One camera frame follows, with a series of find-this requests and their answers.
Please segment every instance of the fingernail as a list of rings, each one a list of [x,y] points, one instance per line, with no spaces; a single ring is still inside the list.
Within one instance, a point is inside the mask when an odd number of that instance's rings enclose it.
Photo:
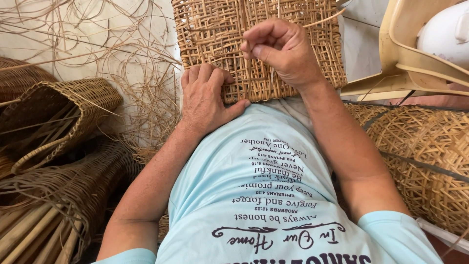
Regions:
[[[261,47],[259,47],[259,45],[255,45],[254,49],[252,49],[252,54],[256,57],[259,57],[260,53],[261,53]]]

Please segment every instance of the t-shirt sleeve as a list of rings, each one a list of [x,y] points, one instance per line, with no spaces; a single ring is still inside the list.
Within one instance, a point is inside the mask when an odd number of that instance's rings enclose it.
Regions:
[[[155,264],[155,262],[156,256],[153,252],[145,248],[134,248],[93,264]]]
[[[398,264],[442,264],[425,233],[410,216],[395,211],[365,214],[358,226]]]

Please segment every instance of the hand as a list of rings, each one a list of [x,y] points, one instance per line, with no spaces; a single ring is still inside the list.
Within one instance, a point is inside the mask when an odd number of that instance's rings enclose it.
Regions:
[[[249,100],[240,100],[229,108],[221,100],[222,84],[232,82],[228,71],[209,63],[186,70],[181,78],[184,99],[180,125],[203,137],[241,115],[251,104]]]
[[[247,40],[241,45],[241,50],[246,52],[245,59],[254,57],[268,63],[285,83],[300,93],[327,82],[302,26],[271,18],[242,36]]]

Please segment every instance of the wicker basket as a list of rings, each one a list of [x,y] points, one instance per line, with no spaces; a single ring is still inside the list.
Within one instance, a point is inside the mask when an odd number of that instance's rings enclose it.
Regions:
[[[469,228],[469,113],[346,107],[381,151],[412,214],[456,235],[464,233]]]
[[[0,116],[0,146],[12,173],[39,168],[85,140],[122,101],[104,79],[40,82]]]
[[[0,68],[28,64],[27,62],[0,57]],[[0,71],[0,105],[13,101],[38,82],[56,82],[52,74],[39,68],[29,66],[15,70]]]
[[[107,200],[119,181],[124,177],[136,176],[143,168],[133,160],[132,153],[123,144],[105,136],[86,142],[84,149],[87,155],[72,164],[36,169],[0,182],[0,197],[3,196],[1,194],[17,195],[8,205],[0,206],[0,212],[28,211],[48,203],[60,208],[59,216],[69,229],[75,222],[78,228],[75,231],[72,229],[72,233],[79,243],[73,263],[79,260],[101,226]],[[47,237],[37,237],[36,240],[44,241],[33,244],[38,248],[41,245],[44,247]]]
[[[334,0],[173,0],[184,68],[210,62],[234,75],[235,83],[222,89],[225,103],[296,95],[297,91],[283,83],[276,73],[272,78],[274,71],[269,65],[243,59],[240,49],[242,33],[261,21],[277,17],[278,6],[281,18],[300,25],[337,13]],[[334,18],[308,27],[307,33],[324,76],[334,88],[342,88],[347,81],[340,53],[338,20]]]

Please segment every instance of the light blue t-shirt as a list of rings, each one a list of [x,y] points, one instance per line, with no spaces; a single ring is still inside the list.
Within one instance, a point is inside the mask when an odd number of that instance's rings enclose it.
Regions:
[[[158,256],[132,249],[99,264],[442,263],[417,223],[376,211],[352,223],[311,133],[251,105],[202,140],[169,199]]]

